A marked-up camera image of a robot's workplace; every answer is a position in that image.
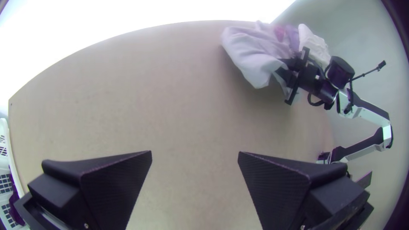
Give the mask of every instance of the antenna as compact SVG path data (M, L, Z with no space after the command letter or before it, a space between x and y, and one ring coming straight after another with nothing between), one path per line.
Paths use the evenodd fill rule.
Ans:
M376 67L375 69L373 69L373 70L371 70L371 71L369 71L369 72L366 72L366 73L364 73L364 74L361 74L361 75L359 75L359 76L357 76L357 77L351 79L351 81L354 81L354 80L356 80L356 79L358 79L358 78L361 78L361 77L365 77L365 75L370 74L370 73L372 73L372 72L375 71L375 70L380 71L380 69L381 69L382 67L384 67L385 65L386 65L386 62L385 62L385 60L383 60L381 63L378 64L378 67Z

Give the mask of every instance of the white plastic basket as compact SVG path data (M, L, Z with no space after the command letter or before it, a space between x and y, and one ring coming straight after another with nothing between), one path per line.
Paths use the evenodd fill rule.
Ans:
M30 228L27 225L17 224L9 214L9 199L13 194L10 174L13 176L18 196L21 198L24 196L24 191L14 163L9 127L7 121L2 118L0 119L0 219L7 230L28 230Z

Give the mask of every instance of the purple fabric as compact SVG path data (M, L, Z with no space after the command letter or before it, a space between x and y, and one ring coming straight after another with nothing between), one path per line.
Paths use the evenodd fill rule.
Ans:
M285 32L290 38L290 49L297 53L300 51L300 35L298 34L298 29L292 25L285 26Z
M276 34L277 40L282 42L284 40L285 30L282 26L276 26L274 28L274 33Z
M10 211L9 214L12 216L13 220L18 223L21 226L26 225L24 222L23 218L21 218L20 214L18 214L16 208L14 207L14 203L20 199L17 193L17 188L16 185L14 184L13 176L10 173L10 181L12 182L12 188L13 188L13 195L9 199L9 204L10 204Z

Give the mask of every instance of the black cable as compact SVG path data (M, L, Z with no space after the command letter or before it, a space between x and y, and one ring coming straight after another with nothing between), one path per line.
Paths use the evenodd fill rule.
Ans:
M310 105L312 105L312 106L320 106L320 105L323 105L324 104L324 101L322 101L322 100L320 100L320 101L317 101L317 102L312 102L311 101L311 93L308 93L308 97L307 97L307 100L308 100L308 103L310 104Z

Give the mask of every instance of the beige tabletop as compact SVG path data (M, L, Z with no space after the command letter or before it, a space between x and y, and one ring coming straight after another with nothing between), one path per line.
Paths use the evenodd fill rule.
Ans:
M240 150L313 162L332 149L323 108L253 89L220 45L238 21L123 34L49 67L9 101L23 187L41 161L152 150L128 229L260 230Z

